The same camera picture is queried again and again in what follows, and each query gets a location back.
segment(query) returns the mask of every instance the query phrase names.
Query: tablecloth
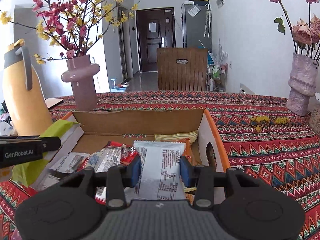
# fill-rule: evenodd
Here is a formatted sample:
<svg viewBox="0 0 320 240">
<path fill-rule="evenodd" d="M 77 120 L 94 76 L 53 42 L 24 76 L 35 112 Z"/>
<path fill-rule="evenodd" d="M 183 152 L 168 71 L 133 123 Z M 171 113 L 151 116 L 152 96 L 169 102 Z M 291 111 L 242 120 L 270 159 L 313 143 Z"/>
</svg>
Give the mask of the tablecloth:
<svg viewBox="0 0 320 240">
<path fill-rule="evenodd" d="M 180 110 L 206 108 L 219 130 L 231 166 L 271 185 L 297 200 L 306 212 L 298 239 L 320 237 L 320 137 L 308 126 L 309 116 L 300 117 L 286 107 L 285 98 L 190 91 L 143 91 L 98 94 L 95 111 Z M 51 110 L 57 120 L 75 111 L 72 96 Z M 271 121 L 257 129 L 255 116 Z M 288 117 L 278 124 L 277 117 Z M 14 210 L 28 190 L 13 181 L 0 183 L 0 225 L 3 237 L 14 230 Z"/>
</svg>

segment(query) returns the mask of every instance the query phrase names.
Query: pink vase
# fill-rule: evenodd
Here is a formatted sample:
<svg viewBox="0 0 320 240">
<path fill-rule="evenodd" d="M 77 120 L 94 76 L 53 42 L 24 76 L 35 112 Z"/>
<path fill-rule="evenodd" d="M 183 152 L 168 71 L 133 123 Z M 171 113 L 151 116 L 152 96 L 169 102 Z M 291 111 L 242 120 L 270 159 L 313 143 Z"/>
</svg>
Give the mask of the pink vase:
<svg viewBox="0 0 320 240">
<path fill-rule="evenodd" d="M 93 110 L 98 102 L 93 76 L 100 71 L 100 66 L 91 64 L 89 55 L 68 59 L 67 66 L 68 70 L 61 75 L 61 79 L 71 82 L 77 109 Z"/>
<path fill-rule="evenodd" d="M 293 54 L 288 81 L 291 91 L 286 105 L 291 112 L 300 116 L 307 114 L 309 99 L 316 93 L 318 67 L 317 61 L 301 54 Z"/>
</svg>

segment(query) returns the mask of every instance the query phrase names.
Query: gray refrigerator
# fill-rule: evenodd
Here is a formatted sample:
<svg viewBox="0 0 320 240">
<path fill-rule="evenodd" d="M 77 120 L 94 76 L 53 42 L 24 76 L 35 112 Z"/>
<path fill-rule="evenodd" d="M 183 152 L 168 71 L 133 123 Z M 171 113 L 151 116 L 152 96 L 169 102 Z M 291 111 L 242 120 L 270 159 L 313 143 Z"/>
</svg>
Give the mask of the gray refrigerator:
<svg viewBox="0 0 320 240">
<path fill-rule="evenodd" d="M 193 7 L 194 5 L 182 4 L 183 47 L 202 48 L 202 45 L 199 42 L 199 40 L 201 40 L 204 47 L 211 52 L 211 28 L 208 38 L 209 21 L 204 37 L 207 7 L 199 6 L 201 10 L 192 17 L 188 11 Z"/>
</svg>

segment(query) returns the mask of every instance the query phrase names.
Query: yellow thermos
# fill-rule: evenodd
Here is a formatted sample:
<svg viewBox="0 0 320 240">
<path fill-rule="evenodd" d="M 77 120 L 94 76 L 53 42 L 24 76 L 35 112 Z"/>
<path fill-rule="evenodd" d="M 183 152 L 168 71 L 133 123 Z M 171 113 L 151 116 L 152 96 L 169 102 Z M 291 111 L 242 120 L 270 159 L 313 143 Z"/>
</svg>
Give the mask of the yellow thermos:
<svg viewBox="0 0 320 240">
<path fill-rule="evenodd" d="M 10 44 L 4 54 L 3 96 L 20 136 L 40 135 L 52 124 L 39 77 L 23 39 Z"/>
</svg>

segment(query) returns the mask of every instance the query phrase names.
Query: thermos handle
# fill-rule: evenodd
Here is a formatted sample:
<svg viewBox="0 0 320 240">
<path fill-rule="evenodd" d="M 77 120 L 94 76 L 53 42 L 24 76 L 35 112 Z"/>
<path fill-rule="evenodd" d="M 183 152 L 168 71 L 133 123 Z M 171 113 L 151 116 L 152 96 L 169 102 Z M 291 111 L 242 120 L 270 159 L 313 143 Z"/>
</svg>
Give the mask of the thermos handle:
<svg viewBox="0 0 320 240">
<path fill-rule="evenodd" d="M 32 89 L 32 70 L 29 50 L 26 46 L 22 46 L 15 52 L 16 55 L 22 54 L 24 70 L 26 73 L 26 89 L 30 91 Z"/>
</svg>

